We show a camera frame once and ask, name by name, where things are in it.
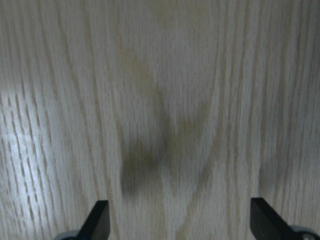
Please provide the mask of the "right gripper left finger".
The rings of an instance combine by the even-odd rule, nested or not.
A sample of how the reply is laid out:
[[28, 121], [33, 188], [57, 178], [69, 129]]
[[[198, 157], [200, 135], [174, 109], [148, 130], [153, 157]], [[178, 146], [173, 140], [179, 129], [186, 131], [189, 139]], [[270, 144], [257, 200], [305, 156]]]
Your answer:
[[98, 200], [76, 236], [77, 240], [108, 240], [111, 232], [108, 200]]

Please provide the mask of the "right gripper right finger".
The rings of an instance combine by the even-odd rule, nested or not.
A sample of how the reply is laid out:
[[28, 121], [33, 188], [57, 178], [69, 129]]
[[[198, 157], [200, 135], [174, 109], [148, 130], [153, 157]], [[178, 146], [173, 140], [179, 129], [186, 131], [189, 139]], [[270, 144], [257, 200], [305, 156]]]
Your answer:
[[250, 230], [256, 240], [303, 239], [262, 197], [250, 200]]

